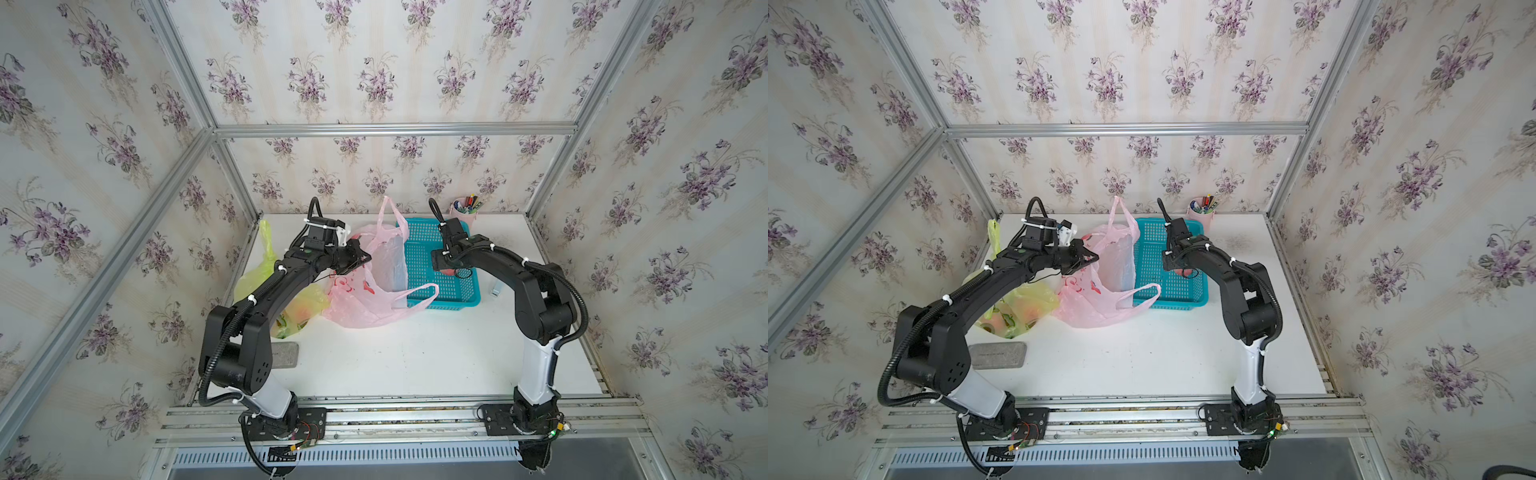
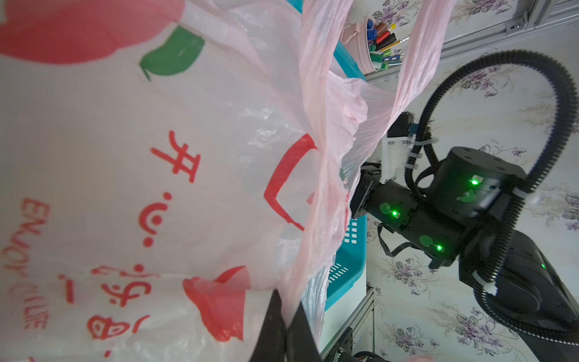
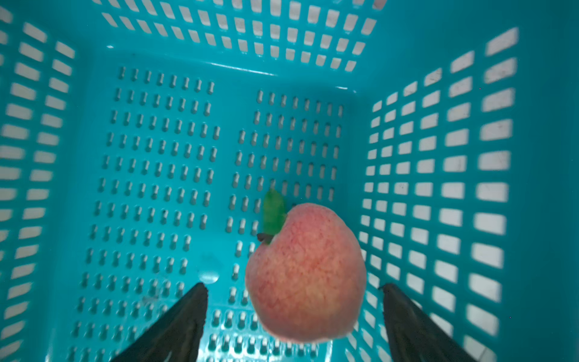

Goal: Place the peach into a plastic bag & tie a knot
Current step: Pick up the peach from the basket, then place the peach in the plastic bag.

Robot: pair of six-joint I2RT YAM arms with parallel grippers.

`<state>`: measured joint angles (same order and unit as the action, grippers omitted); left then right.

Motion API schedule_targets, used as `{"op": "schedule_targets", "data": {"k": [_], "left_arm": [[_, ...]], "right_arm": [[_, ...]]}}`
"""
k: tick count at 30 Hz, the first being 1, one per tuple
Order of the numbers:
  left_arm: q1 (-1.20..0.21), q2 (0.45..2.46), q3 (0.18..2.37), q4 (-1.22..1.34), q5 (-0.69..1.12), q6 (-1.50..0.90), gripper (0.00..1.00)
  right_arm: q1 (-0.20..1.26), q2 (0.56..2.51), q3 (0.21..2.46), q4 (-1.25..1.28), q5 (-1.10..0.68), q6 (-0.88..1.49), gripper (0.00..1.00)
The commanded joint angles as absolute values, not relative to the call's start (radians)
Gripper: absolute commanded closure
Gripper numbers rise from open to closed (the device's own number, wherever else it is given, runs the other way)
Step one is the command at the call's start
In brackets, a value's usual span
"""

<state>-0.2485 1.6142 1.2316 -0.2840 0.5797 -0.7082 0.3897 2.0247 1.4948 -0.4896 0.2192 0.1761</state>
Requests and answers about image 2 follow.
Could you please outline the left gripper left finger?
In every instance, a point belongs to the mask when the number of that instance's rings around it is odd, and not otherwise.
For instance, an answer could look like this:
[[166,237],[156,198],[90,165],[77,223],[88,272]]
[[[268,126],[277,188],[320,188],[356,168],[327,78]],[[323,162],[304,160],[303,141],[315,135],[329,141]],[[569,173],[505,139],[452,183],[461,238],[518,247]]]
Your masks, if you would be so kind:
[[286,325],[281,313],[282,301],[278,291],[271,299],[249,362],[283,362],[286,351]]

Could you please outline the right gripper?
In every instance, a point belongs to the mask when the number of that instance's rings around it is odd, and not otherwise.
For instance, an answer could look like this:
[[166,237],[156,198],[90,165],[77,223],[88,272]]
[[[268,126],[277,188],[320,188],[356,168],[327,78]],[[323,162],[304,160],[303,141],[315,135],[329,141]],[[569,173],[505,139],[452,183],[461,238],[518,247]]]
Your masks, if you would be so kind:
[[393,180],[380,182],[379,164],[363,164],[360,182],[350,203],[351,218],[371,215],[393,233],[408,231],[411,218],[419,208],[419,201],[405,186]]

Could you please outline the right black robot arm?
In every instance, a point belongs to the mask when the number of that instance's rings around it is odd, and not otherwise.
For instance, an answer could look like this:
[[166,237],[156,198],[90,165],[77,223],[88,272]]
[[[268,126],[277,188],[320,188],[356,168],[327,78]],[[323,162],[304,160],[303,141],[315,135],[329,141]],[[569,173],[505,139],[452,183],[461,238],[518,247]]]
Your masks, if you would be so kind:
[[[550,137],[532,169],[465,146],[437,158],[429,123],[443,96],[469,75],[502,65],[540,73],[556,98]],[[553,58],[525,50],[480,57],[453,72],[426,103],[404,184],[381,182],[377,164],[366,163],[351,200],[354,218],[375,217],[380,229],[404,238],[404,247],[423,251],[430,268],[457,262],[460,281],[473,289],[481,309],[518,333],[541,361],[578,359],[578,304],[537,244],[516,226],[562,155],[577,110],[575,83]]]

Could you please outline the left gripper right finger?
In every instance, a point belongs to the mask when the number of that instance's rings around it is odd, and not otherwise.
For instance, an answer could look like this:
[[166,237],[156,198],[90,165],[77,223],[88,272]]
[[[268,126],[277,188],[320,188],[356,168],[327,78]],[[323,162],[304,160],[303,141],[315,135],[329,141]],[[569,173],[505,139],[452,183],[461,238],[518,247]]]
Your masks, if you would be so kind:
[[302,304],[286,331],[286,361],[322,362]]

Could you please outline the pink plastic bag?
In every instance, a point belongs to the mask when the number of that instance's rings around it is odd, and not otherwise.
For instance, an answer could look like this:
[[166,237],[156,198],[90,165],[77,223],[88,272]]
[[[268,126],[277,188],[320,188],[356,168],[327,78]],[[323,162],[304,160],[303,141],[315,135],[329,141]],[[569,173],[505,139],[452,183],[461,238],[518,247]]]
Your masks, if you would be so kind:
[[271,294],[317,344],[360,166],[432,79],[347,78],[349,1],[1,3],[1,359],[248,361]]

